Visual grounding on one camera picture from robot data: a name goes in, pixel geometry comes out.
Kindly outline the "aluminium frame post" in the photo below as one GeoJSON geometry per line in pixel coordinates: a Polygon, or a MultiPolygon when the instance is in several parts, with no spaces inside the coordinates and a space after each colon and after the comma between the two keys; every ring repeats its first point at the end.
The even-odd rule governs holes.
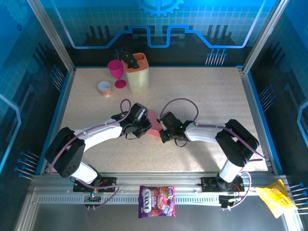
{"type": "Polygon", "coordinates": [[[243,65],[243,74],[247,75],[247,73],[250,71],[258,55],[260,54],[262,48],[264,47],[266,41],[272,34],[288,2],[289,0],[276,1],[271,13],[269,14],[268,19],[266,20],[264,26],[262,27],[262,30],[243,65]]]}
{"type": "Polygon", "coordinates": [[[27,2],[64,63],[66,69],[70,74],[74,74],[76,70],[75,66],[40,0],[27,0],[27,2]]]}

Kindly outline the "black controller box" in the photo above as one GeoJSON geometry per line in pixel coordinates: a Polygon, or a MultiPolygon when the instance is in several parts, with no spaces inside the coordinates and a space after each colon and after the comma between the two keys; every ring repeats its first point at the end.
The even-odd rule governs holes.
{"type": "Polygon", "coordinates": [[[84,203],[100,203],[101,202],[101,197],[99,195],[85,195],[84,197],[84,203]]]}
{"type": "Polygon", "coordinates": [[[221,205],[220,207],[223,209],[226,209],[228,207],[234,206],[237,202],[240,202],[241,197],[240,196],[234,197],[234,196],[219,195],[218,200],[221,205]]]}

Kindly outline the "beige knife block orange top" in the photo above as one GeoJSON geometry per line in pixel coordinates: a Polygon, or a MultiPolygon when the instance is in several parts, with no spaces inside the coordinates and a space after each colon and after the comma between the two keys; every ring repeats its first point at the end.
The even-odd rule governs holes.
{"type": "Polygon", "coordinates": [[[149,89],[149,64],[144,53],[134,53],[139,68],[128,68],[126,63],[123,63],[124,70],[128,79],[129,90],[132,94],[144,93],[149,89]]]}

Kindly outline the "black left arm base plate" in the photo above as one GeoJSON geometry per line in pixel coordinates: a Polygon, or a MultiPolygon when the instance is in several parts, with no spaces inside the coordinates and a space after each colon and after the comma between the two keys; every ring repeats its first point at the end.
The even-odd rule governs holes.
{"type": "MultiPolygon", "coordinates": [[[[92,193],[94,192],[94,189],[88,188],[86,186],[84,186],[83,184],[81,184],[78,180],[74,179],[74,178],[70,178],[70,181],[74,183],[73,186],[73,192],[79,192],[79,193],[92,193]]],[[[100,180],[98,180],[99,182],[99,186],[100,187],[105,187],[105,186],[111,186],[111,185],[116,185],[116,178],[115,177],[102,177],[100,180]]],[[[97,190],[98,193],[114,193],[116,190],[116,188],[108,188],[108,189],[99,189],[97,190]]]]}

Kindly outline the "magenta plastic goblet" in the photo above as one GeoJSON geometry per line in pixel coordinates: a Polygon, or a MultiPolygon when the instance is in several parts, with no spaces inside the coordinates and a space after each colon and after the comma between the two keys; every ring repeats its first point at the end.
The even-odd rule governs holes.
{"type": "Polygon", "coordinates": [[[115,87],[118,89],[124,88],[127,83],[121,79],[124,74],[124,66],[121,60],[112,60],[108,63],[110,74],[116,78],[115,87]]]}

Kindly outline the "small tin can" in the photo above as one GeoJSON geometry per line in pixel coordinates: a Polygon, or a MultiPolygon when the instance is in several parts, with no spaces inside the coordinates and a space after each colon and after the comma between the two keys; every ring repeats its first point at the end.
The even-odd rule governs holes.
{"type": "Polygon", "coordinates": [[[103,97],[108,97],[112,93],[111,84],[109,81],[101,81],[99,82],[98,91],[103,97]]]}

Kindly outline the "purple candy bag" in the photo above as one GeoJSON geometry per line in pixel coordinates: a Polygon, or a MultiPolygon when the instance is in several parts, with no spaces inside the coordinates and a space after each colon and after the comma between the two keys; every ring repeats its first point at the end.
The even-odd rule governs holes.
{"type": "Polygon", "coordinates": [[[140,186],[138,218],[175,217],[175,187],[140,186]]]}

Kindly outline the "yellow plastic bag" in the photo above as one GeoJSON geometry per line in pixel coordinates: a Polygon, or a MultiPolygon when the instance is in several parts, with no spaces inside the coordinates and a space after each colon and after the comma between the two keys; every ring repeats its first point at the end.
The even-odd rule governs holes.
{"type": "Polygon", "coordinates": [[[255,187],[255,191],[275,218],[279,218],[285,212],[298,209],[289,197],[282,180],[277,180],[265,187],[255,187]]]}

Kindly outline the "aluminium side rail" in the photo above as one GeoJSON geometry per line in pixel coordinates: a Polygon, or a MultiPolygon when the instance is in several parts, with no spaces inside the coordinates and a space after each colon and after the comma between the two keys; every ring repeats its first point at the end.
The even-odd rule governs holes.
{"type": "Polygon", "coordinates": [[[269,127],[265,120],[265,114],[261,107],[255,84],[251,76],[245,73],[241,68],[239,68],[239,73],[257,131],[260,147],[264,156],[270,163],[270,171],[274,175],[282,175],[282,167],[280,165],[277,152],[273,144],[269,127]]]}
{"type": "Polygon", "coordinates": [[[51,120],[50,128],[49,128],[49,131],[48,131],[48,134],[47,134],[44,146],[43,146],[43,150],[41,153],[41,157],[40,157],[35,175],[41,175],[42,173],[44,173],[44,169],[46,166],[45,153],[49,147],[49,144],[52,142],[57,132],[60,130],[60,126],[62,123],[62,119],[64,116],[65,108],[67,105],[68,97],[69,97],[70,90],[71,90],[71,87],[74,81],[75,74],[76,74],[76,71],[74,71],[73,73],[67,73],[65,77],[62,91],[58,98],[58,102],[57,102],[57,105],[56,105],[56,108],[55,108],[55,111],[54,111],[54,114],[51,120]]]}

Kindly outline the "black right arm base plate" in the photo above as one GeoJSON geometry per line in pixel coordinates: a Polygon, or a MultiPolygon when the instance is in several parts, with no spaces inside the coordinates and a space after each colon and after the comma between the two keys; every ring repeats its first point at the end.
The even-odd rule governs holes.
{"type": "Polygon", "coordinates": [[[199,185],[201,186],[203,193],[244,192],[244,182],[240,176],[236,176],[230,183],[217,177],[202,177],[199,185]]]}

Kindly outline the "aluminium frame rail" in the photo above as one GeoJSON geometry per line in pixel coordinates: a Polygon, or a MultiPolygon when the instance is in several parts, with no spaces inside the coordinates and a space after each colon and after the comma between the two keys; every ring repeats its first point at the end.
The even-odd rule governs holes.
{"type": "MultiPolygon", "coordinates": [[[[115,177],[120,187],[119,194],[138,194],[139,187],[145,186],[174,186],[176,193],[201,194],[202,188],[198,185],[202,177],[215,177],[216,172],[109,172],[102,173],[103,177],[115,177]]],[[[256,195],[256,187],[265,187],[281,179],[286,190],[290,187],[285,175],[274,175],[266,171],[253,171],[251,175],[251,189],[249,195],[256,195]]],[[[62,178],[59,174],[45,174],[34,176],[28,192],[37,194],[68,194],[73,193],[73,182],[70,178],[62,178]]]]}

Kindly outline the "pink paper sheet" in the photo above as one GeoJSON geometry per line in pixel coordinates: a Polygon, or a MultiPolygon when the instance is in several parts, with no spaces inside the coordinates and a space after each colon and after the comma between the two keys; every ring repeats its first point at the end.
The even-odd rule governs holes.
{"type": "Polygon", "coordinates": [[[158,122],[158,115],[156,110],[150,110],[148,112],[148,119],[152,127],[147,131],[147,134],[160,137],[159,131],[163,129],[162,124],[158,122]]]}

